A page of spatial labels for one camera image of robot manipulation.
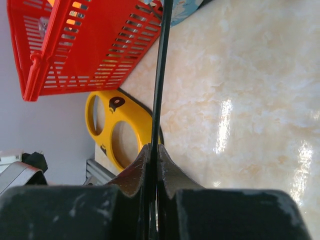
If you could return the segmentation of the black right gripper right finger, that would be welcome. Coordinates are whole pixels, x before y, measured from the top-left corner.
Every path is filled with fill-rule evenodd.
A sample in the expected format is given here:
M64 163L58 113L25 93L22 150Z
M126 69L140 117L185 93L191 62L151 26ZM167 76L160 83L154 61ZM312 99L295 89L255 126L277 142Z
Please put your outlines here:
M158 146L156 183L159 239L188 240L188 212L183 194L204 187L173 162L163 144Z

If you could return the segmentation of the blue patterned pet tent fabric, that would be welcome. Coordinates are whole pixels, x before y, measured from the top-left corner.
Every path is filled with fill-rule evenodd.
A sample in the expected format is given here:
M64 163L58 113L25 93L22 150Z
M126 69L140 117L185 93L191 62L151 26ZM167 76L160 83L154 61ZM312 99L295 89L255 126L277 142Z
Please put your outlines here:
M174 0L170 26L176 26L212 0Z

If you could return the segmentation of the thin black tent pole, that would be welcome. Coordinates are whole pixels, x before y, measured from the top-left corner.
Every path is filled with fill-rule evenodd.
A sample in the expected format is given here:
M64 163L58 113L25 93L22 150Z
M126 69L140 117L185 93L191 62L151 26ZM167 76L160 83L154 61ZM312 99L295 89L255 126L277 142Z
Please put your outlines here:
M145 189L148 194L148 235L149 240L156 240L156 194L157 194L157 161L158 161L158 146L160 136L160 118L162 107L163 86L165 78L165 68L167 60L167 51L169 43L169 34L172 18L174 2L172 0L165 0L163 2L163 14L161 19L161 32L158 44L157 65L155 74L155 86L153 97L152 110L152 128L151 128L151 145L150 158L147 162L146 180L149 186Z

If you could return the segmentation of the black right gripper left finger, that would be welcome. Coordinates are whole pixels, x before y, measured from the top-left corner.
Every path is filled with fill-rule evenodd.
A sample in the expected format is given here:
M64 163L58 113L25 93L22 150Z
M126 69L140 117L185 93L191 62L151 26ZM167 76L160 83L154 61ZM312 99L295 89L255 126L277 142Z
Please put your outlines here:
M115 193L109 220L111 240L148 239L149 170L150 149L145 145L135 161L108 184Z

